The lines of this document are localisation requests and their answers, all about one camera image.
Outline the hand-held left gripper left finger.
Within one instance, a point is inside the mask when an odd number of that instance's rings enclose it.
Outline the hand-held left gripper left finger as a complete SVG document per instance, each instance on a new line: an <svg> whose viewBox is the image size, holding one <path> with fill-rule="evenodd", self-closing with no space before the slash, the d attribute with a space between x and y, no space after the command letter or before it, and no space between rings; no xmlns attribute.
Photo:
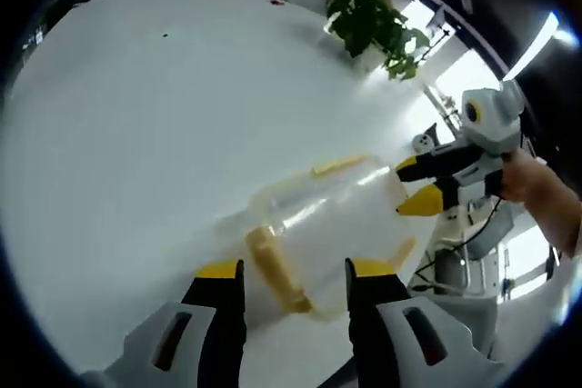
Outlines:
<svg viewBox="0 0 582 388"><path fill-rule="evenodd" d="M237 387L246 343L244 262L201 267L179 302L162 305L124 339L99 387Z"/></svg>

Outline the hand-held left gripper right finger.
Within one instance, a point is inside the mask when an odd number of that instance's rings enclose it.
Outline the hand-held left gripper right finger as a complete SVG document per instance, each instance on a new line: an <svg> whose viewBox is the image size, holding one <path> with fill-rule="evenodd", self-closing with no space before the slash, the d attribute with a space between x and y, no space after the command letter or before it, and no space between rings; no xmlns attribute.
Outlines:
<svg viewBox="0 0 582 388"><path fill-rule="evenodd" d="M476 349L472 333L425 296L412 296L393 266L348 258L349 339L361 387L497 387L505 366Z"/></svg>

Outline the person's right hand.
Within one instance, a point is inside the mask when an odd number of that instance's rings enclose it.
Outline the person's right hand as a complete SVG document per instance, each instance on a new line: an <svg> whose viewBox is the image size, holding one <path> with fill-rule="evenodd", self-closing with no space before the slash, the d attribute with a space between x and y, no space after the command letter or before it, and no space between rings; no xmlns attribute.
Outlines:
<svg viewBox="0 0 582 388"><path fill-rule="evenodd" d="M501 196L508 201L524 203L552 180L554 172L522 149L504 159Z"/></svg>

